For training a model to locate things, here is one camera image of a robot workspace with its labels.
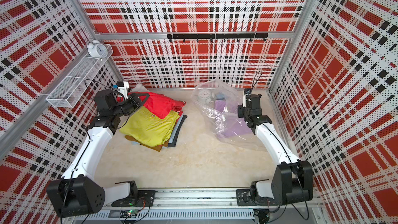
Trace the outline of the purple garment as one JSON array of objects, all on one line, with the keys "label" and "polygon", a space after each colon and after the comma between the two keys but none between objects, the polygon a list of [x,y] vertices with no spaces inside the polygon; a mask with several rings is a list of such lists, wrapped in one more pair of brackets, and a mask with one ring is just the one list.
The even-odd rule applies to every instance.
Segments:
[{"label": "purple garment", "polygon": [[237,109],[230,112],[226,101],[216,100],[215,110],[221,112],[221,117],[216,122],[216,136],[220,139],[251,134],[243,118],[237,117]]}]

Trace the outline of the yellow garment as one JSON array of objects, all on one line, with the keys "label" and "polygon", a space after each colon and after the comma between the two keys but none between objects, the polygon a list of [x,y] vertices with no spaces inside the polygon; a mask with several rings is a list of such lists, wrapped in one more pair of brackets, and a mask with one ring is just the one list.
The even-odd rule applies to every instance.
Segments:
[{"label": "yellow garment", "polygon": [[177,112],[170,111],[164,119],[161,119],[145,107],[141,107],[131,115],[120,132],[133,137],[143,145],[155,147],[163,145],[170,139],[179,118]]}]

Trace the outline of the clear plastic vacuum bag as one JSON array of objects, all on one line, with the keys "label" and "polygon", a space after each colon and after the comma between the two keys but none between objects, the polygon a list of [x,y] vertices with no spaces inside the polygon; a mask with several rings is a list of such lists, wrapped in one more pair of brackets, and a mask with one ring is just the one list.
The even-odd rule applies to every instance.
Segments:
[{"label": "clear plastic vacuum bag", "polygon": [[[215,97],[214,100],[209,104],[201,104],[197,100],[197,94],[200,89],[210,89]],[[229,108],[230,112],[232,110],[237,109],[238,105],[241,105],[243,102],[241,94],[230,85],[224,83],[219,78],[212,79],[210,81],[204,82],[197,87],[192,92],[191,101],[195,104],[197,109],[201,112],[205,124],[210,130],[210,132],[214,135],[214,137],[225,144],[234,145],[240,148],[257,150],[257,151],[265,151],[266,148],[262,144],[262,142],[253,134],[246,134],[242,136],[234,136],[231,138],[220,139],[216,136],[216,122],[221,117],[221,112],[215,110],[215,101],[216,94],[222,93],[226,97],[226,105]]]}]

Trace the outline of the brown garment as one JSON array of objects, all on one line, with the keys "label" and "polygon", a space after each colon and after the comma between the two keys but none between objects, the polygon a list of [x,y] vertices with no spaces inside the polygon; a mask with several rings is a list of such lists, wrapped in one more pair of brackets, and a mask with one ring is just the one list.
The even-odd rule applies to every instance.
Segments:
[{"label": "brown garment", "polygon": [[134,137],[132,137],[132,136],[125,135],[124,137],[125,137],[128,141],[133,142],[134,144],[139,144],[139,145],[141,145],[141,146],[144,146],[144,147],[146,147],[146,148],[155,150],[155,151],[157,151],[157,152],[160,152],[160,151],[162,150],[163,147],[168,147],[169,141],[170,141],[170,140],[167,140],[167,141],[166,141],[164,144],[162,144],[162,145],[158,145],[158,146],[153,146],[153,147],[151,147],[151,146],[148,146],[148,145],[145,145],[145,144],[141,143],[140,141],[136,140],[136,139],[135,139]]}]

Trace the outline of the dark grey trousers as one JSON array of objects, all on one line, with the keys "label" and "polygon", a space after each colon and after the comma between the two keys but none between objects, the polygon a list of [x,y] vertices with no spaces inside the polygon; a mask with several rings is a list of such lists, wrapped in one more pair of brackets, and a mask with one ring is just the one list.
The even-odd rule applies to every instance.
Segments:
[{"label": "dark grey trousers", "polygon": [[187,119],[187,117],[188,117],[187,115],[182,115],[182,116],[177,120],[177,123],[176,123],[176,125],[175,125],[175,127],[174,127],[174,129],[173,129],[173,131],[172,131],[172,134],[171,134],[169,143],[168,143],[168,145],[167,145],[168,148],[174,148],[174,147],[176,147],[176,144],[177,144],[177,140],[178,140],[178,136],[179,136],[181,127],[182,127],[184,121]]}]

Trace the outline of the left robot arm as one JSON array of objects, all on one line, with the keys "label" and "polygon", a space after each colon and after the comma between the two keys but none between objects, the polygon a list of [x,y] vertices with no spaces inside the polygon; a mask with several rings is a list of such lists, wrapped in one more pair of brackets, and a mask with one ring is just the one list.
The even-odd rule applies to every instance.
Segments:
[{"label": "left robot arm", "polygon": [[132,93],[118,102],[114,93],[114,90],[107,89],[95,95],[97,116],[89,125],[82,148],[61,178],[51,181],[46,189],[60,218],[95,214],[104,205],[138,194],[134,181],[103,188],[94,179],[101,156],[115,135],[120,118],[133,115],[150,97],[148,93]]}]

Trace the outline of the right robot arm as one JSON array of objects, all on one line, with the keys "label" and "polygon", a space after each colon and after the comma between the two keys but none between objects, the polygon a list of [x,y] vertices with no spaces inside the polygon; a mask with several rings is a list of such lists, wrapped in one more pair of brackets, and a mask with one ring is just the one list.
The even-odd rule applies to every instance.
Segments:
[{"label": "right robot arm", "polygon": [[275,203],[282,206],[311,201],[313,168],[290,150],[270,117],[262,114],[261,96],[245,89],[243,103],[237,107],[237,113],[267,149],[276,169],[272,180],[252,182],[248,197],[256,205]]}]

